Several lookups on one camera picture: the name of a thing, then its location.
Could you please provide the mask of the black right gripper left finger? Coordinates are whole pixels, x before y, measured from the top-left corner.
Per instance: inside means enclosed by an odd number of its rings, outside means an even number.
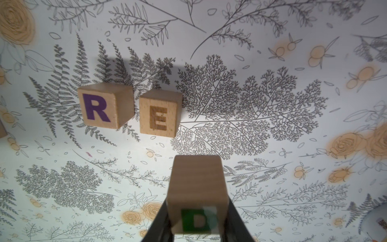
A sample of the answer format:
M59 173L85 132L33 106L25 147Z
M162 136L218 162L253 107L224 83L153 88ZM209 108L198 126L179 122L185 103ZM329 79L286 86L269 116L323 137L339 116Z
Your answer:
M142 242L174 242L166 201L163 202Z

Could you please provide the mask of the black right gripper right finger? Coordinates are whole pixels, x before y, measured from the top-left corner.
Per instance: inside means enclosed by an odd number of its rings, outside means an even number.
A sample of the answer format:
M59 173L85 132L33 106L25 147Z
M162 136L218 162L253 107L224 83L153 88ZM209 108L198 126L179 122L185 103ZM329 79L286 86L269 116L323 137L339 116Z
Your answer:
M254 242L232 200L229 200L221 242Z

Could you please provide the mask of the wooden block green D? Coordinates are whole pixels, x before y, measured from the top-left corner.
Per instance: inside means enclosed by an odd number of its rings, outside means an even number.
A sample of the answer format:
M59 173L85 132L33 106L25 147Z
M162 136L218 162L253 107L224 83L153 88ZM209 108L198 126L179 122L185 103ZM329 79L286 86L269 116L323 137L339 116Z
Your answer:
M223 234L229 196L221 157L175 156L166 205L174 235Z

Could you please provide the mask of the wooden block engraved E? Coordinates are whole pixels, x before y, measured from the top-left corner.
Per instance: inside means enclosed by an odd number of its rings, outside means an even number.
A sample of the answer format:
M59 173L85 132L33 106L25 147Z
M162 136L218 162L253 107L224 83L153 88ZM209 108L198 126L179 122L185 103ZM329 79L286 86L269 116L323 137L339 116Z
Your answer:
M174 138L182 113L183 94L152 89L139 98L140 133Z

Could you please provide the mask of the wooden block purple R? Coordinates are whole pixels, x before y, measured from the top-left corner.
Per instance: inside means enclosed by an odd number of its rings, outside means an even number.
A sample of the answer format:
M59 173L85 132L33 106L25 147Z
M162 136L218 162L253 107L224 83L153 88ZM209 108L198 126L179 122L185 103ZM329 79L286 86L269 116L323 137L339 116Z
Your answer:
M98 83L78 88L84 124L119 129L135 115L132 86Z

